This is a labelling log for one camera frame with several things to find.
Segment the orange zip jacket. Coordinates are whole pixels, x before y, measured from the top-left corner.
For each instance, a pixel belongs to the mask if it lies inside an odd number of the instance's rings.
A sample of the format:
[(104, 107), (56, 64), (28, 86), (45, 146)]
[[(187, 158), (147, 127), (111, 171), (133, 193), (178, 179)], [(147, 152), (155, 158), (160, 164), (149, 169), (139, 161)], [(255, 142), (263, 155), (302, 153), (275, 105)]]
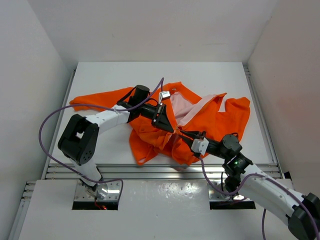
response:
[(143, 165), (158, 154), (166, 155), (181, 165), (198, 161), (190, 148), (178, 136), (181, 131), (205, 131), (206, 137), (220, 141), (226, 134), (241, 139), (250, 118), (250, 100), (246, 97), (224, 99), (225, 93), (200, 97), (181, 82), (167, 83), (170, 92), (164, 100), (174, 132), (152, 126), (151, 120), (139, 116), (130, 122), (129, 145), (135, 161)]

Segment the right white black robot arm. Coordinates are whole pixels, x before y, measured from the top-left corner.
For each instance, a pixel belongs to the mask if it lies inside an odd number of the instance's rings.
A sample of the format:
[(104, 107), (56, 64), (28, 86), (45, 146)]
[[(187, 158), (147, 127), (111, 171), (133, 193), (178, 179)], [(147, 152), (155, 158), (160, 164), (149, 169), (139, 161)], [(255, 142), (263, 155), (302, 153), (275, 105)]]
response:
[(302, 194), (276, 181), (241, 151), (238, 134), (226, 134), (220, 141), (209, 139), (205, 131), (180, 132), (180, 138), (200, 161), (205, 154), (224, 160), (224, 183), (208, 184), (224, 196), (241, 195), (280, 219), (298, 240), (320, 238), (320, 199), (313, 193)]

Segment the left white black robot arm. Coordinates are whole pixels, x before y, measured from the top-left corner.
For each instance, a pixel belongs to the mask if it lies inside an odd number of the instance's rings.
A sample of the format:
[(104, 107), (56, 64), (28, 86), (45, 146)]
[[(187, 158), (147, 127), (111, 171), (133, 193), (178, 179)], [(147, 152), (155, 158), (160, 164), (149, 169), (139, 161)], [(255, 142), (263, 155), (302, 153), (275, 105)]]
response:
[(153, 127), (173, 133), (174, 129), (164, 104), (170, 96), (169, 91), (161, 91), (156, 105), (151, 105), (148, 103), (151, 97), (149, 88), (137, 85), (120, 98), (111, 109), (89, 116), (75, 114), (70, 118), (57, 147), (74, 164), (82, 184), (88, 190), (95, 192), (103, 181), (92, 159), (99, 134), (118, 125), (130, 123), (140, 116), (150, 119)]

